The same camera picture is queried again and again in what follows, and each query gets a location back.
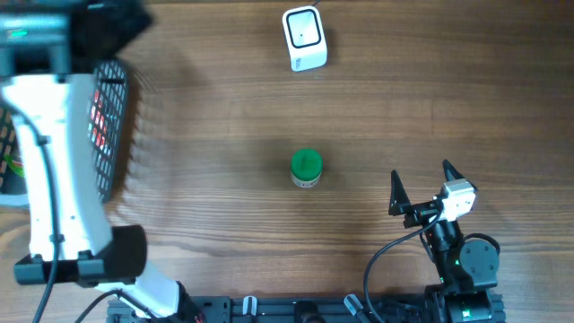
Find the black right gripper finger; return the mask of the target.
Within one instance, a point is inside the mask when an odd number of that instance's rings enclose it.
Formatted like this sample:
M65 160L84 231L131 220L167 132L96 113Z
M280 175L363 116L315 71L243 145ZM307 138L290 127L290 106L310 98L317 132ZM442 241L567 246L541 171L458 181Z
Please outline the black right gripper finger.
M410 199L404 190L400 176L396 170L391 171L391 194L389 198L390 209L405 209L411 205Z
M477 187L466 179L449 160L442 162L446 182L443 184L444 191L476 191Z

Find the green lidded jar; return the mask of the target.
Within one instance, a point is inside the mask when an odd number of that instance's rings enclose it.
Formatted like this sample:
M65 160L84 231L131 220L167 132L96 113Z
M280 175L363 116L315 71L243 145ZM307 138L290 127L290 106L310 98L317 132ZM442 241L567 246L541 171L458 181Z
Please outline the green lidded jar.
M316 186L322 171L323 158L314 149L300 149L291 157L291 180L300 188Z

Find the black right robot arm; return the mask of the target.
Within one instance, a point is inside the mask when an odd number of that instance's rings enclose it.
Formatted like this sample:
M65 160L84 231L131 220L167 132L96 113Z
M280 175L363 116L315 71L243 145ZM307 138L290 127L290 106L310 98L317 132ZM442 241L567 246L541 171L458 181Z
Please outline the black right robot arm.
M392 171L388 212L402 215L406 229L420 230L438 271L440 283L425 289L435 322L503 322L502 299L491 292L498 285L500 244L483 233L464 235L458 223L473 210L478 188L449 161L442 167L440 192L419 204L410 201L398 172Z

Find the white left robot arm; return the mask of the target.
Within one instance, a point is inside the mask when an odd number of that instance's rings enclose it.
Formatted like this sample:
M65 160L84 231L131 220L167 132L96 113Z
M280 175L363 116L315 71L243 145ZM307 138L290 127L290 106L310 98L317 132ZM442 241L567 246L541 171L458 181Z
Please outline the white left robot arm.
M23 158L30 207L21 285L75 283L114 295L141 319L200 322L183 284L148 259L139 225L113 226L88 133L96 68L146 30L140 1L23 1L1 6L1 105Z

